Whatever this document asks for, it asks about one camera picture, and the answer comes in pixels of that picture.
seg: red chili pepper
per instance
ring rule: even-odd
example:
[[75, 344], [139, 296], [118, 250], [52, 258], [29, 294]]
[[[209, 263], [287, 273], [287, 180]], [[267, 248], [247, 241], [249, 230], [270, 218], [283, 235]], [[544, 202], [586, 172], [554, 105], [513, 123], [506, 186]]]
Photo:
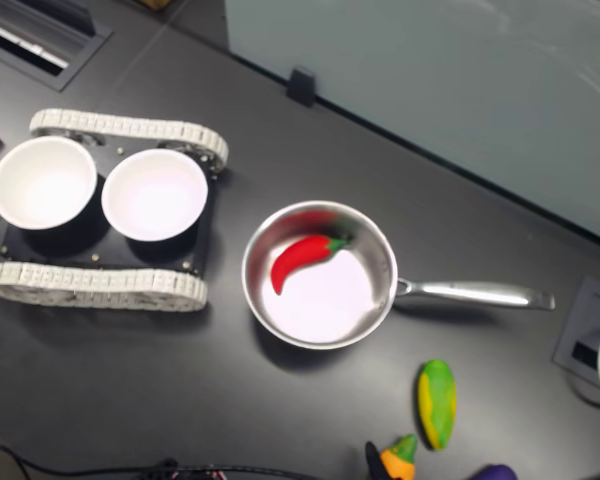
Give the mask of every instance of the red chili pepper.
[[287, 277], [298, 268], [327, 260], [348, 243], [325, 235], [309, 235], [287, 247], [271, 267], [271, 283], [280, 295]]

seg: metal rim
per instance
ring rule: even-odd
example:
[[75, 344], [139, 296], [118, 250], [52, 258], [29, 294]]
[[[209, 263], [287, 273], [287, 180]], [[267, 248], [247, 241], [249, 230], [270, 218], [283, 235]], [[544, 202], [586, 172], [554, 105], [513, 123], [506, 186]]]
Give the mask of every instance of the metal rim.
[[[292, 212], [292, 211], [298, 210], [298, 209], [312, 208], [312, 207], [332, 208], [332, 209], [336, 209], [336, 210], [340, 210], [340, 211], [345, 211], [346, 213], [349, 213], [354, 217], [358, 217], [358, 218], [362, 219], [367, 224], [369, 229], [375, 234], [378, 241], [381, 242], [382, 244], [384, 244], [384, 246], [386, 247], [387, 253], [389, 255], [389, 260], [391, 263], [390, 270], [391, 270], [392, 278], [391, 278], [389, 291], [387, 292], [387, 296], [386, 296], [386, 303], [383, 306], [382, 311], [378, 313], [378, 318], [376, 319], [376, 321], [371, 326], [369, 326], [366, 330], [364, 330], [363, 332], [361, 332], [360, 334], [356, 335], [353, 338], [350, 338], [348, 340], [343, 340], [341, 342], [334, 342], [331, 344], [326, 344], [326, 345], [314, 344], [314, 343], [310, 343], [310, 342], [303, 342], [300, 340], [296, 340], [293, 337], [283, 335], [280, 332], [274, 330], [269, 325], [269, 322], [266, 319], [262, 318], [260, 316], [260, 314], [258, 313], [258, 310], [255, 307], [253, 300], [251, 299], [251, 295], [249, 294], [249, 291], [247, 288], [247, 266], [248, 266], [249, 258], [251, 256], [251, 252], [253, 251], [253, 247], [255, 246], [256, 242], [258, 241], [258, 239], [260, 238], [262, 233], [264, 233], [279, 218], [284, 217], [289, 212]], [[396, 296], [397, 288], [398, 288], [398, 264], [396, 262], [395, 254], [393, 253], [393, 249], [391, 248], [391, 244], [387, 240], [387, 237], [384, 236], [384, 233], [382, 233], [382, 230], [380, 230], [380, 228], [369, 217], [367, 217], [362, 212], [356, 210], [355, 208], [349, 207], [342, 203], [331, 202], [331, 201], [326, 201], [326, 200], [325, 201], [311, 200], [311, 201], [307, 201], [307, 202], [295, 203], [295, 204], [289, 205], [288, 207], [285, 207], [281, 210], [278, 210], [277, 212], [275, 212], [274, 214], [269, 216], [264, 222], [262, 222], [260, 224], [260, 226], [257, 228], [255, 233], [249, 239], [249, 243], [247, 243], [247, 248], [245, 249], [244, 255], [242, 257], [242, 291], [244, 293], [245, 298], [247, 299], [247, 303], [249, 304], [249, 308], [251, 309], [251, 312], [253, 313], [253, 315], [258, 319], [258, 321], [264, 328], [266, 328], [269, 332], [271, 332], [273, 335], [278, 337], [280, 340], [283, 340], [286, 343], [290, 343], [291, 345], [295, 345], [296, 347], [306, 348], [309, 350], [335, 350], [338, 348], [347, 347], [349, 345], [359, 342], [360, 340], [364, 339], [365, 337], [367, 337], [368, 335], [373, 333], [373, 331], [380, 326], [380, 324], [384, 321], [387, 314], [389, 313], [389, 310], [391, 309], [391, 307], [393, 305], [393, 301]]]

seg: toy vegetable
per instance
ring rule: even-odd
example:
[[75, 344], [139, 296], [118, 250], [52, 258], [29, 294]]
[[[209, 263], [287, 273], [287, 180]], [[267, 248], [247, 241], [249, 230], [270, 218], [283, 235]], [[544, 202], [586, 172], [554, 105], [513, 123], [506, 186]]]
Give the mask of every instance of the toy vegetable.
[[490, 465], [471, 480], [517, 480], [516, 474], [506, 465]]
[[413, 457], [417, 446], [418, 440], [416, 436], [409, 434], [393, 447], [387, 448], [380, 454], [384, 468], [387, 469], [387, 473], [391, 478], [413, 480], [416, 475], [416, 466]]
[[298, 240], [287, 247], [273, 263], [273, 267], [271, 267], [273, 289], [280, 295], [284, 281], [292, 272], [331, 258], [346, 244], [347, 240], [329, 238], [325, 235], [309, 235]]
[[436, 450], [449, 443], [456, 417], [456, 385], [442, 360], [430, 360], [418, 379], [418, 412], [427, 439]]

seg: pan handle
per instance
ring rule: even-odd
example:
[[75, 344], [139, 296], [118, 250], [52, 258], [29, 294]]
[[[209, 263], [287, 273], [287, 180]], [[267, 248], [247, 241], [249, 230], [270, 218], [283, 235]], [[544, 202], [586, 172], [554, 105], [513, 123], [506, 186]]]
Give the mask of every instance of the pan handle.
[[526, 287], [491, 282], [409, 282], [398, 279], [396, 296], [447, 298], [497, 307], [553, 310], [553, 295]]

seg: purple toy eggplant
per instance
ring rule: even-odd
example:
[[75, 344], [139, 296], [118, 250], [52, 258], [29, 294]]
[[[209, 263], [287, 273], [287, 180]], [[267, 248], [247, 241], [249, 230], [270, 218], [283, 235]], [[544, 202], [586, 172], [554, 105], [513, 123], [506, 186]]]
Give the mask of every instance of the purple toy eggplant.
[[506, 465], [491, 465], [471, 480], [518, 480], [518, 477]]

